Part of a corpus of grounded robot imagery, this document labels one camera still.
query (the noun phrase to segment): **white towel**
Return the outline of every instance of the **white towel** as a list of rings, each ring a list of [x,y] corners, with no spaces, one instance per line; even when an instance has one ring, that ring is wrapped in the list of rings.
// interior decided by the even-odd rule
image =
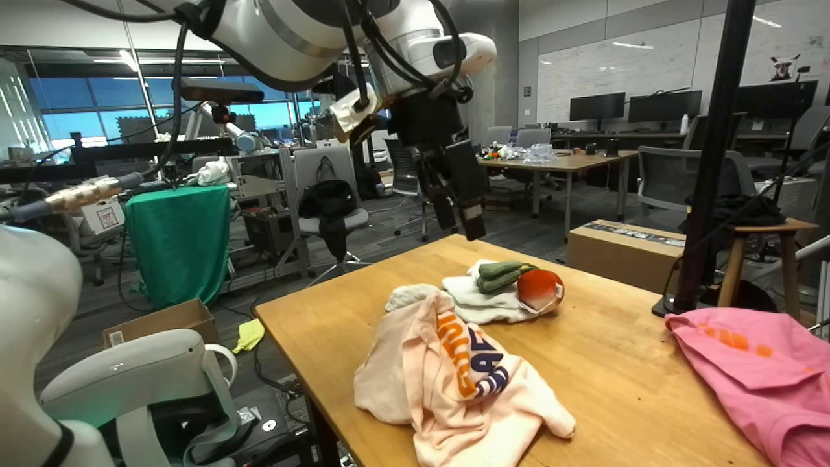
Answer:
[[[472,324],[534,319],[537,311],[519,301],[516,288],[508,288],[495,296],[477,291],[475,285],[477,267],[485,262],[493,262],[493,259],[480,259],[467,270],[467,275],[451,275],[441,280],[444,291],[457,304],[457,314]]]

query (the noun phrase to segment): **orange object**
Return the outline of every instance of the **orange object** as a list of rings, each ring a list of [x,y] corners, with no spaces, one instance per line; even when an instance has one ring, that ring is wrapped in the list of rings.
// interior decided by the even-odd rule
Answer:
[[[565,298],[565,283],[552,270],[527,270],[519,275],[519,301],[537,311],[555,311]]]

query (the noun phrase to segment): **table leg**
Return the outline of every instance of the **table leg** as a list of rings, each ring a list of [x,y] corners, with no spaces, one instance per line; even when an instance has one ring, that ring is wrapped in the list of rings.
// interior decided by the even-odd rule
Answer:
[[[337,436],[335,436],[329,420],[319,413],[319,407],[314,402],[309,402],[309,413],[311,413],[311,423],[314,423],[319,464],[322,467],[340,467]]]
[[[617,218],[625,221],[625,208],[628,208],[628,158],[620,163],[620,176],[617,176]]]
[[[565,239],[571,231],[571,202],[573,202],[573,171],[565,176]]]
[[[737,285],[742,280],[744,272],[744,239],[734,236],[731,252],[729,252],[729,265],[726,265],[726,275],[721,283],[721,296],[718,296],[718,306],[731,306],[734,304],[734,293]]]
[[[540,187],[542,187],[542,171],[534,171],[529,182],[529,200],[532,200],[532,213],[540,215]]]
[[[799,314],[796,234],[781,234],[781,275],[783,275],[783,306],[789,314]]]

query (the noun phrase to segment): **cardboard box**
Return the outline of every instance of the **cardboard box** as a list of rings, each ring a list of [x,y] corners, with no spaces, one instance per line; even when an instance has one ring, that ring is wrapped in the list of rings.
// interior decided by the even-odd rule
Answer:
[[[677,291],[682,249],[682,234],[604,218],[568,234],[571,267],[656,293]]]
[[[208,311],[208,306],[197,298],[182,301],[169,309],[158,309],[153,314],[145,314],[140,319],[122,322],[117,327],[104,329],[104,348],[143,337],[143,335],[156,335],[163,329],[195,329],[202,335],[205,342],[215,342],[215,319]]]

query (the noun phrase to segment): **floor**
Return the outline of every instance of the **floor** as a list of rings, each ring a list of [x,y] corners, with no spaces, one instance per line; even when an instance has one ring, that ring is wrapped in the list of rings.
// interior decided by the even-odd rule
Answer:
[[[581,226],[594,218],[615,218],[617,215],[615,202],[617,197],[607,187],[581,182],[573,197],[573,226]],[[415,228],[405,228],[402,236],[394,236],[394,231],[418,213],[418,202],[386,197],[386,200],[366,200],[363,205],[371,213],[371,226],[350,236],[350,252],[355,252],[361,259],[376,262],[420,244],[420,236]],[[635,218],[635,215],[638,215],[635,197],[630,197],[628,218]],[[519,200],[490,202],[485,210],[485,221],[488,221],[485,241],[493,241],[508,249],[521,249],[527,254],[552,259],[552,262],[565,259],[563,192],[558,189],[547,192],[540,215],[532,215],[529,202],[519,197]],[[148,311],[148,304],[143,304],[137,293],[140,278],[135,275],[130,262],[122,272],[122,288],[119,288],[119,280],[117,280],[119,249],[117,246],[112,249],[114,252],[104,254],[112,259],[112,267],[104,275],[104,285],[93,285],[91,280],[83,285],[80,311],[70,324],[70,329],[57,340],[52,353],[39,366],[36,387],[44,387],[62,368],[101,350],[101,332],[106,327],[114,327],[125,319],[143,317]],[[319,241],[311,244],[311,257],[314,257],[314,265],[329,265],[329,254]],[[218,304],[210,306],[220,329],[220,342],[228,348],[236,345],[236,327],[252,319],[252,311],[257,304],[293,293],[306,285],[311,285],[311,278],[306,275],[272,280],[272,272],[265,272],[259,285],[252,285],[239,293],[226,293]],[[262,374],[257,374],[257,358],[262,363],[259,368],[265,379],[285,381],[285,376],[291,376],[291,363],[275,350],[270,340],[262,340],[257,353],[239,355],[239,379],[231,387],[236,397],[244,397],[246,392],[265,387]],[[288,410],[291,410],[291,418],[298,418],[298,420],[306,418],[303,405],[293,405]]]

